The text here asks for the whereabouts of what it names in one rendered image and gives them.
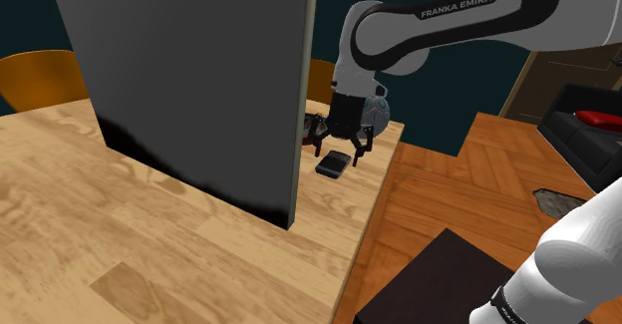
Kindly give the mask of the grey ball with blue marks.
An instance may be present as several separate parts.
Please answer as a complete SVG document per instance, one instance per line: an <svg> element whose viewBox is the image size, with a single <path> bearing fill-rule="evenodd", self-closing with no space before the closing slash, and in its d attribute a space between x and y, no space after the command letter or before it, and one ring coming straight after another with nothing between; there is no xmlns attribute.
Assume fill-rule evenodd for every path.
<svg viewBox="0 0 622 324"><path fill-rule="evenodd" d="M361 125L371 125L374 128L374 135L379 135L390 121L390 107L383 97L368 97L366 99Z"/></svg>

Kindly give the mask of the brown wooden door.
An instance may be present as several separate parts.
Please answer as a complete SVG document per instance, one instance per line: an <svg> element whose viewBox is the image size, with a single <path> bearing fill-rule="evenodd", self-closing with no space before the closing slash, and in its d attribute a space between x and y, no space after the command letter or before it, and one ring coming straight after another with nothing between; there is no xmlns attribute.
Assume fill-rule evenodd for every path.
<svg viewBox="0 0 622 324"><path fill-rule="evenodd" d="M622 78L622 43L564 52L531 52L499 116L538 125L565 84L614 89Z"/></svg>

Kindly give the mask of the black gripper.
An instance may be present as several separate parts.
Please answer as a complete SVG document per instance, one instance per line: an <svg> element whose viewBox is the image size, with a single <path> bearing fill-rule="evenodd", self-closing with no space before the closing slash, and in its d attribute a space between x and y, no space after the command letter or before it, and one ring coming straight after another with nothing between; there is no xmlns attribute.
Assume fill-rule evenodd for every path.
<svg viewBox="0 0 622 324"><path fill-rule="evenodd" d="M362 131L365 142L362 144L357 133L361 130L361 118L366 104L364 97L349 96L335 92L332 96L330 111L327 120L320 114L311 120L311 142L315 148L315 157L321 153L322 142L329 135L348 140L355 147L352 166L356 166L358 159L373 148L374 126L365 125Z"/></svg>

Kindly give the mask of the light wooden table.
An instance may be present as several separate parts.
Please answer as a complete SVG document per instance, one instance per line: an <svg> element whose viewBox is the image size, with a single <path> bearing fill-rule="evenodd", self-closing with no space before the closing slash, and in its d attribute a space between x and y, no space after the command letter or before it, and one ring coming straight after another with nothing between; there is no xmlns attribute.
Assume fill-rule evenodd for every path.
<svg viewBox="0 0 622 324"><path fill-rule="evenodd" d="M403 131L281 229L108 149L89 101L0 117L0 324L332 324Z"/></svg>

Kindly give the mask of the black flat phone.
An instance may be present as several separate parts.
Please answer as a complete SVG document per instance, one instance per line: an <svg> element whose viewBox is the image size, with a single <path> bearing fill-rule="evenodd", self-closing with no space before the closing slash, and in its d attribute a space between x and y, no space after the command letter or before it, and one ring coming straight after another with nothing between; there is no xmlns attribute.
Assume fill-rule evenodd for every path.
<svg viewBox="0 0 622 324"><path fill-rule="evenodd" d="M315 171L319 174L337 179L342 175L350 161L351 157L347 154L329 151L316 165Z"/></svg>

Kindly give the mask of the black sofa with red cushion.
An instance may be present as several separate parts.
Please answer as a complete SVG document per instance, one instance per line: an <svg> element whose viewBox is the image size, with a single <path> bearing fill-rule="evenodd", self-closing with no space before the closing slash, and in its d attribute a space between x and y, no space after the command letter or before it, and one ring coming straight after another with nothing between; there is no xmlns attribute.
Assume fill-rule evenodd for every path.
<svg viewBox="0 0 622 324"><path fill-rule="evenodd" d="M622 91L566 84L537 131L598 193L622 176L622 133L584 123L581 111L622 118Z"/></svg>

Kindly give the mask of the large dark grey upright slab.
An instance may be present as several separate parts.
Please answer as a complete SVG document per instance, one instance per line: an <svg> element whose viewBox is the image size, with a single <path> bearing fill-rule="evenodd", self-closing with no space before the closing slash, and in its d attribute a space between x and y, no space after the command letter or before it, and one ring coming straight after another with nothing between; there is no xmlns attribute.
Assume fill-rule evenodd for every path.
<svg viewBox="0 0 622 324"><path fill-rule="evenodd" d="M106 145L295 219L315 0L56 0Z"/></svg>

